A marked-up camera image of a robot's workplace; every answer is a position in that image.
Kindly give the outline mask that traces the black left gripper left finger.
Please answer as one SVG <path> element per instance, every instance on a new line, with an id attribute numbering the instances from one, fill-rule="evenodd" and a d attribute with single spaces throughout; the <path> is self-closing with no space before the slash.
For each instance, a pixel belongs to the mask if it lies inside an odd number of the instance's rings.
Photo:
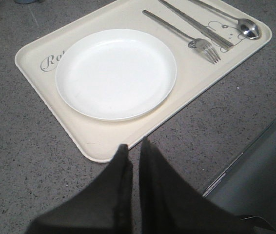
<path id="1" fill-rule="evenodd" d="M 122 144 L 108 166 L 79 194 L 38 216 L 28 234 L 130 234 L 133 165 Z"/>

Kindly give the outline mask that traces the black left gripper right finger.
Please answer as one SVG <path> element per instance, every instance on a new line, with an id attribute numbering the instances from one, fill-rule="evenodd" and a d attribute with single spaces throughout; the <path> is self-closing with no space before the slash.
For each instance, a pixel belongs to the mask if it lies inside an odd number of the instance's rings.
<path id="1" fill-rule="evenodd" d="M 235 216 L 193 189 L 144 138 L 139 161 L 139 189 L 144 234 L 253 234 L 275 231 L 265 219 Z"/>

